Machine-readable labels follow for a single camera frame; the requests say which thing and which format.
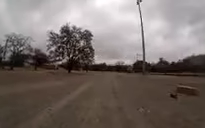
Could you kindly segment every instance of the ground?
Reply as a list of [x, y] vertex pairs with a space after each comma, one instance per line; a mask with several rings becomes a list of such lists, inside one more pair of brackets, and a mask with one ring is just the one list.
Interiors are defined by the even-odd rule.
[[205, 128], [205, 77], [0, 71], [0, 128]]

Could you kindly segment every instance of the pole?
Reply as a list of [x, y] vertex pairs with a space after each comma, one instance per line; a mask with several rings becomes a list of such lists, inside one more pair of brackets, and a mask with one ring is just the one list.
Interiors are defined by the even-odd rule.
[[142, 20], [142, 11], [141, 11], [141, 2], [138, 2], [139, 7], [139, 15], [141, 20], [141, 33], [142, 33], [142, 53], [143, 53], [143, 64], [142, 64], [142, 74], [146, 74], [146, 52], [145, 52], [145, 38], [144, 38], [144, 28], [143, 28], [143, 20]]

